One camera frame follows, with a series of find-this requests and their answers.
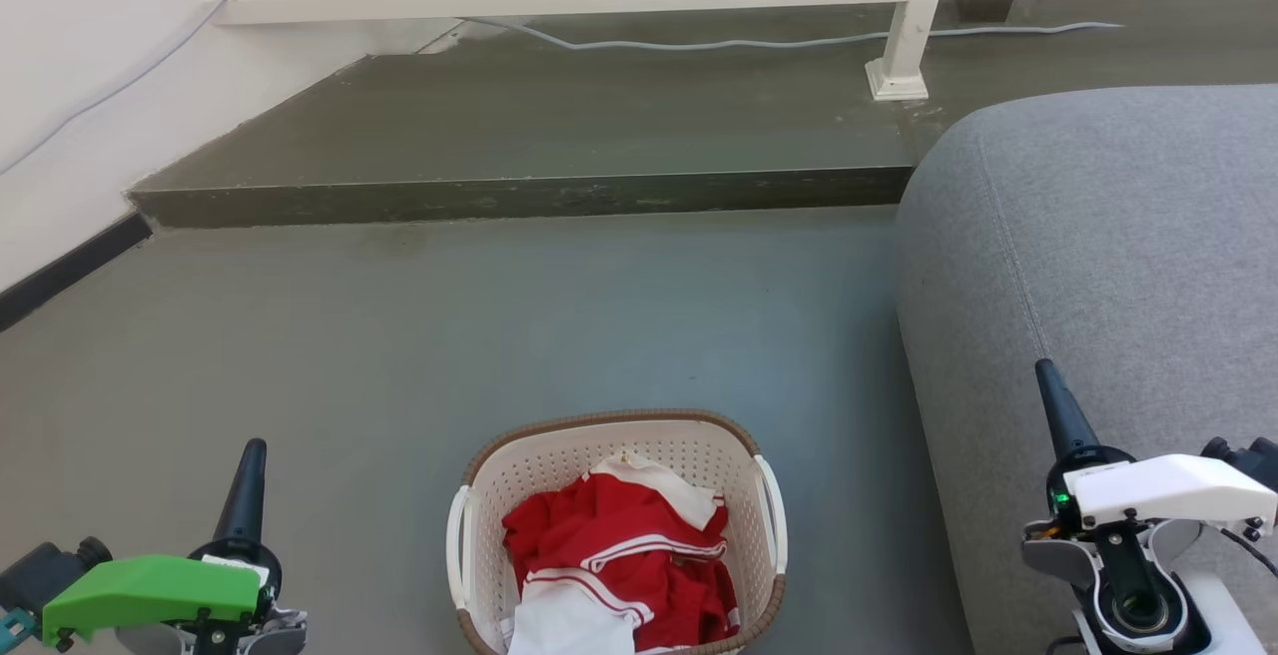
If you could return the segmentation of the raised grey concrete step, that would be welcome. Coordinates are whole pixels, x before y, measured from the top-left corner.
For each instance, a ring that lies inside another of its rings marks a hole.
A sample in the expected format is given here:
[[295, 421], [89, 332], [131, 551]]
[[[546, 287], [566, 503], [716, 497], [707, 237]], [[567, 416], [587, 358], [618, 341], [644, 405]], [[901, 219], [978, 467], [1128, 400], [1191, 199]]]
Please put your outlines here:
[[[895, 204], [942, 133], [994, 103], [1089, 88], [1278, 83], [1278, 0], [1016, 0], [937, 13], [925, 100], [878, 103], [864, 65], [892, 8], [547, 17], [573, 54], [466, 24], [440, 54], [366, 56], [142, 179], [156, 229], [512, 220]], [[782, 46], [691, 54], [699, 41]]]

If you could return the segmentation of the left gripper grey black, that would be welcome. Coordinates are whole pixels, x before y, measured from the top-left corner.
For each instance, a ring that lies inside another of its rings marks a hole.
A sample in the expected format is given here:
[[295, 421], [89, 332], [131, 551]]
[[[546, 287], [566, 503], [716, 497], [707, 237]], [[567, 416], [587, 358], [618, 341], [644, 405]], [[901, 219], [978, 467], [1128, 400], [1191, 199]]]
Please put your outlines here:
[[230, 483], [213, 541], [197, 546], [189, 555], [193, 561], [256, 569], [262, 581], [256, 614], [242, 615], [236, 624], [174, 621], [116, 628], [116, 640], [132, 655], [302, 655], [305, 650], [308, 615], [279, 606], [282, 564], [268, 546], [259, 544], [266, 469], [268, 446], [263, 438], [250, 438]]

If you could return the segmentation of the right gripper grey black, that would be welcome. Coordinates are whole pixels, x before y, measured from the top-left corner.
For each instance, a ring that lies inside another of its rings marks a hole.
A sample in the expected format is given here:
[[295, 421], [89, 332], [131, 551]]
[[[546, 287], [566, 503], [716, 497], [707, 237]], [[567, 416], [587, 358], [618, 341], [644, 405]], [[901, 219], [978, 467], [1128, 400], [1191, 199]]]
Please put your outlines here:
[[1160, 520], [1122, 515], [1100, 523], [1085, 517], [1067, 480], [1103, 465], [1134, 462], [1118, 447], [1065, 444], [1045, 478], [1051, 517], [1022, 529], [1022, 563], [1036, 573], [1059, 578], [1076, 600], [1076, 635], [1045, 646], [1059, 655], [1076, 646], [1077, 655], [1203, 655], [1212, 635], [1178, 576], [1168, 572], [1153, 541]]

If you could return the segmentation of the cream perforated laundry basket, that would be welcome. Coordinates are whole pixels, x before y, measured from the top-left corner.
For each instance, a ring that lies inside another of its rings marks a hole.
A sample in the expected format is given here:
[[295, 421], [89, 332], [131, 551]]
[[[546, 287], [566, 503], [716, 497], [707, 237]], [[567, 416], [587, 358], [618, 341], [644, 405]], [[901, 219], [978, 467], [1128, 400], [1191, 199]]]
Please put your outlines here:
[[443, 538], [475, 655], [737, 655], [780, 615], [787, 555], [758, 442], [697, 409], [498, 435], [466, 469]]

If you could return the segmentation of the black baseboard strip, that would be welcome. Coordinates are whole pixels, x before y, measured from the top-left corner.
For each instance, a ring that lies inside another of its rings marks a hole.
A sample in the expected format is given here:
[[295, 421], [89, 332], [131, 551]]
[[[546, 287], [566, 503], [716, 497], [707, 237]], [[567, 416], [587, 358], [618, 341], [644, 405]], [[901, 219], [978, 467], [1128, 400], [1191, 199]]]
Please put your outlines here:
[[0, 292], [0, 332], [26, 319], [60, 292], [86, 280], [96, 269], [155, 235], [141, 213], [112, 223], [66, 255], [37, 269], [9, 290]]

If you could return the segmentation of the grey fabric sofa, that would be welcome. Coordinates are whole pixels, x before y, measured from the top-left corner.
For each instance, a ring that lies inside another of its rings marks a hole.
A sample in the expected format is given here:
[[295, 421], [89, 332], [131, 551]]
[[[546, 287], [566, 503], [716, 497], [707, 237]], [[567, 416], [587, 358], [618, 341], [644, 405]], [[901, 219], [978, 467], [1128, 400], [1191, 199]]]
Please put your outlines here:
[[1104, 444], [1278, 444], [1278, 86], [978, 110], [896, 215], [898, 322], [975, 655], [1042, 655], [1074, 596], [1028, 569], [1049, 358]]

